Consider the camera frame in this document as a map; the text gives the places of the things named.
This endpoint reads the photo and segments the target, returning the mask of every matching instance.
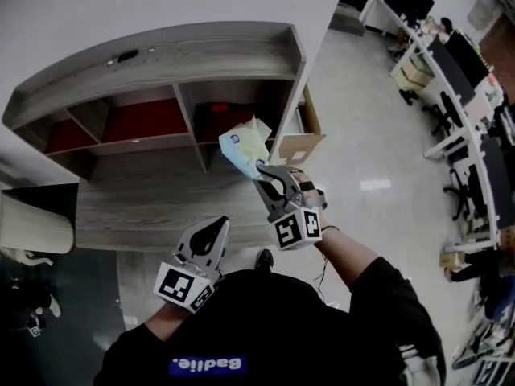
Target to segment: bracelet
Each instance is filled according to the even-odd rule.
[[[322,233],[324,233],[326,230],[329,230],[330,228],[335,228],[338,232],[340,231],[337,226],[326,226],[325,228],[322,228]]]

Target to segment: blue logo patch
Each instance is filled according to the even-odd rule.
[[[247,372],[244,356],[179,357],[170,362],[168,375],[177,377],[238,375]]]

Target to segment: tiled floor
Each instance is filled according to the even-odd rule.
[[[447,360],[468,333],[473,283],[449,284],[439,268],[445,242],[456,240],[455,202],[442,162],[422,152],[435,144],[434,124],[417,105],[409,107],[389,78],[391,60],[382,37],[328,31],[309,88],[327,137],[303,169],[328,197],[328,216],[343,231],[375,249],[410,278],[443,339]],[[374,185],[384,188],[373,189]],[[231,252],[225,271],[250,268],[257,249]],[[160,301],[151,294],[162,253],[119,253],[120,296],[128,327],[148,318]],[[274,271],[312,282],[323,261],[315,248],[274,252]],[[325,300],[347,310],[350,293],[329,267]],[[449,384],[458,384],[450,372]]]

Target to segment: black sleeve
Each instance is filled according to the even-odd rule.
[[[94,386],[113,384],[150,384],[149,376],[158,377],[162,365],[164,344],[141,325],[120,335],[105,353],[101,371]]]
[[[437,356],[445,384],[442,340],[411,283],[388,261],[376,259],[354,282],[350,315],[397,346],[415,345],[422,358]]]

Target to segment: shoe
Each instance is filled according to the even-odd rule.
[[[48,307],[50,311],[56,316],[57,318],[61,316],[61,306],[59,306],[59,303],[57,302],[56,298],[50,294],[50,306]]]
[[[395,55],[396,53],[402,51],[402,47],[399,44],[396,44],[395,46],[388,47],[386,50],[389,54]]]
[[[256,259],[256,270],[260,270],[262,272],[271,272],[274,267],[274,257],[272,256],[272,252],[264,248],[257,255]]]

